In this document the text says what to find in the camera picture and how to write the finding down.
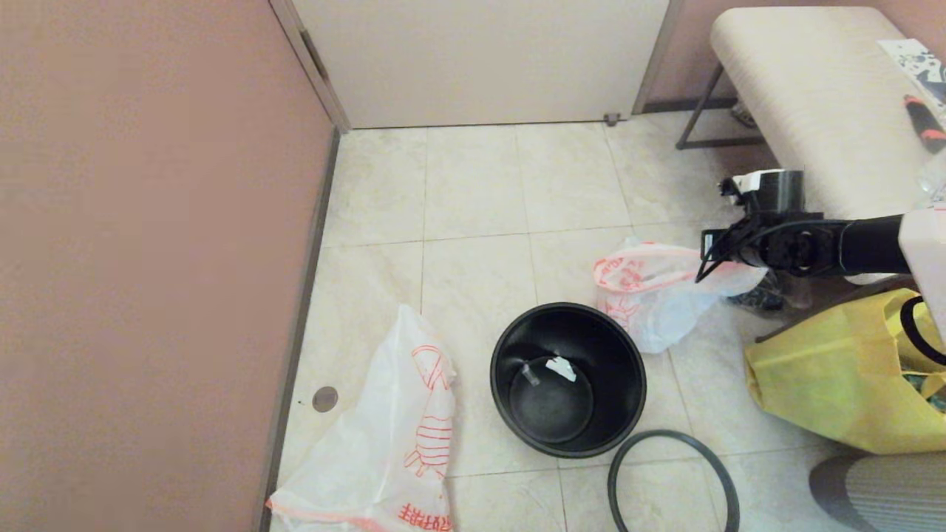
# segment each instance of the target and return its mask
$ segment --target yellow bag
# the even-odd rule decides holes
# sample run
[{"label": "yellow bag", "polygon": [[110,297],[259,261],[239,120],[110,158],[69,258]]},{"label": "yellow bag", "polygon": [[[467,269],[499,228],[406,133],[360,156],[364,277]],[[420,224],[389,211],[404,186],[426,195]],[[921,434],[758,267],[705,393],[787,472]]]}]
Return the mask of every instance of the yellow bag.
[{"label": "yellow bag", "polygon": [[[752,398],[770,414],[865,451],[946,450],[946,416],[926,401],[946,385],[946,365],[930,358],[943,360],[930,354],[942,351],[942,341],[924,304],[914,316],[916,295],[902,289],[845,303],[749,347]],[[921,393],[904,373],[926,377]]]}]

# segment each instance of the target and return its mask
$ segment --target robotic arm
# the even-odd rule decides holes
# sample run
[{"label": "robotic arm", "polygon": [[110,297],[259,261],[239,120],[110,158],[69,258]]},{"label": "robotic arm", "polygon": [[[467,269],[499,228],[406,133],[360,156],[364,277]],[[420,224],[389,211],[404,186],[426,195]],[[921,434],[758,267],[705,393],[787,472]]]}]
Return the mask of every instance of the robotic arm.
[{"label": "robotic arm", "polygon": [[703,231],[696,282],[723,261],[795,276],[912,274],[946,331],[946,204],[868,220],[805,212],[803,172],[761,170],[725,179],[720,190],[745,210],[726,229]]},{"label": "robotic arm", "polygon": [[898,237],[903,215],[825,220],[805,212],[801,171],[762,170],[726,179],[724,196],[745,209],[728,229],[703,232],[703,280],[724,260],[783,270],[795,276],[909,274]]}]

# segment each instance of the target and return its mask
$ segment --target black cable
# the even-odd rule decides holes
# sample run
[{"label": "black cable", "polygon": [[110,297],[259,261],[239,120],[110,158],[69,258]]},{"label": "black cable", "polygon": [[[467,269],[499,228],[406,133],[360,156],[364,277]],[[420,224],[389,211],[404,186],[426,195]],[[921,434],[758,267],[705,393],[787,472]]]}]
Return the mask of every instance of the black cable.
[{"label": "black cable", "polygon": [[[778,231],[781,231],[782,229],[787,229],[788,227],[795,227],[798,225],[828,225],[828,224],[834,224],[834,223],[850,223],[850,222],[844,221],[844,220],[798,220],[795,222],[780,223],[779,225],[769,227],[768,229],[761,231],[760,233],[756,233],[755,235],[753,235],[752,237],[750,237],[749,239],[745,241],[739,242],[738,245],[733,246],[734,249],[727,250],[726,255],[728,257],[733,256],[743,251],[743,248],[745,248],[747,245],[750,245],[757,240],[763,239],[771,235],[772,233],[776,233]],[[709,247],[709,249],[713,251],[714,248],[716,247],[716,244],[720,241],[722,241],[722,238],[719,238],[717,241],[715,241],[713,245]],[[695,282],[698,283],[702,281],[703,279],[707,278],[707,276],[709,276],[713,272],[713,270],[715,270],[717,267],[719,267],[720,264],[725,262],[725,260],[722,258],[714,260],[712,266],[710,266],[709,269],[704,272],[704,268],[706,267],[706,263],[709,257],[710,257],[710,252],[706,252],[706,254],[703,256],[702,261],[700,262],[700,269],[696,273]]]},{"label": "black cable", "polygon": [[611,504],[611,517],[614,518],[614,524],[618,526],[618,530],[620,532],[628,532],[627,525],[624,524],[624,519],[621,517],[621,509],[618,507],[618,470],[621,469],[621,462],[627,452],[637,445],[638,442],[642,439],[654,436],[664,436],[680,440],[696,449],[707,459],[713,470],[716,471],[716,475],[719,476],[720,482],[723,483],[723,491],[726,493],[725,532],[736,532],[739,530],[739,497],[736,495],[736,486],[732,483],[732,478],[729,476],[729,472],[726,471],[726,467],[723,466],[723,462],[720,461],[719,456],[716,456],[713,451],[710,451],[709,447],[703,445],[701,441],[693,436],[668,430],[647,431],[645,433],[634,434],[621,444],[618,453],[614,456],[614,461],[611,462],[611,470],[607,473],[607,500]]},{"label": "black cable", "polygon": [[913,316],[913,308],[922,302],[923,296],[918,295],[908,299],[906,303],[903,303],[903,307],[900,309],[900,323],[903,325],[903,332],[906,333],[907,340],[913,343],[913,346],[926,358],[939,365],[946,365],[946,355],[931,346],[930,343],[923,338],[922,333],[920,333],[920,328],[917,327],[917,318]]}]

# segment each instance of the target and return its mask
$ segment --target pink wall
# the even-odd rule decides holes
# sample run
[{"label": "pink wall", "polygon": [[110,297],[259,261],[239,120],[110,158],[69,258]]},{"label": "pink wall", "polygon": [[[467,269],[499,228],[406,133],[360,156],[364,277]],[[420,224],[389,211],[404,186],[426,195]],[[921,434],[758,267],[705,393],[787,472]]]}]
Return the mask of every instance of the pink wall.
[{"label": "pink wall", "polygon": [[[907,37],[923,41],[946,60],[946,1],[943,0],[680,0],[671,40],[648,102],[698,98],[710,79],[716,56],[710,48],[712,22],[730,8],[753,6],[871,6],[883,12]],[[715,96],[732,96],[721,83]]]},{"label": "pink wall", "polygon": [[331,125],[263,0],[5,2],[0,530],[250,530]]}]

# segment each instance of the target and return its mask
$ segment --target white floor tile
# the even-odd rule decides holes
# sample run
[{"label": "white floor tile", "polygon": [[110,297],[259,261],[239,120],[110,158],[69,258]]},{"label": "white floor tile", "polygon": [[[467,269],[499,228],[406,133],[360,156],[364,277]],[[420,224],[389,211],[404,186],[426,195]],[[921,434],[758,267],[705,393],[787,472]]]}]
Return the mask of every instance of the white floor tile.
[{"label": "white floor tile", "polygon": [[565,532],[557,470],[447,479],[457,532]]},{"label": "white floor tile", "polygon": [[450,476],[555,467],[503,423],[489,365],[496,341],[535,306],[529,237],[451,239],[424,245],[423,313],[440,331],[457,370]]},{"label": "white floor tile", "polygon": [[[745,532],[850,532],[812,497],[808,474],[828,458],[847,454],[840,446],[722,457],[742,510]],[[706,466],[708,475],[715,474]],[[708,481],[719,523],[726,522],[726,497],[718,480]]]},{"label": "white floor tile", "polygon": [[594,307],[594,263],[620,249],[631,236],[629,226],[532,234],[539,304],[570,301]]},{"label": "white floor tile", "polygon": [[[607,500],[607,472],[605,466],[562,470],[569,532],[618,529]],[[698,460],[639,465],[625,463],[618,476],[617,493],[621,514],[629,530],[719,530],[710,491]]]},{"label": "white floor tile", "polygon": [[531,231],[627,225],[600,123],[516,126]]},{"label": "white floor tile", "polygon": [[431,128],[425,238],[526,231],[515,126]]},{"label": "white floor tile", "polygon": [[427,130],[361,130],[342,139],[324,247],[424,237]]},{"label": "white floor tile", "polygon": [[[420,242],[323,249],[299,358],[279,482],[358,400],[375,349],[405,303],[420,309]],[[329,412],[312,407],[323,386],[339,392]]]},{"label": "white floor tile", "polygon": [[717,454],[786,450],[825,441],[763,412],[745,387],[744,346],[780,324],[719,303],[670,348],[693,435]]},{"label": "white floor tile", "polygon": [[674,147],[671,135],[682,131],[685,118],[642,115],[605,128],[635,226],[742,217],[719,195],[717,183],[726,177],[719,166],[702,150]]},{"label": "white floor tile", "polygon": [[[455,529],[614,530],[605,486],[614,451],[556,460],[525,445],[496,411],[489,364],[502,331],[536,304],[594,306],[592,266],[624,238],[696,249],[703,229],[742,217],[716,183],[772,168],[774,157],[765,146],[677,151],[688,117],[346,135],[280,482],[357,399],[403,302],[421,307],[458,374],[447,479]],[[754,134],[721,110],[706,112],[693,139]],[[839,532],[807,486],[808,470],[837,447],[765,414],[745,388],[743,345],[779,325],[720,304],[668,352],[643,355],[648,394],[635,433],[675,429],[722,455],[743,530]],[[319,414],[311,400],[324,385],[340,401]],[[722,528],[722,492],[689,447],[654,438],[624,463],[619,493],[632,530]]]}]

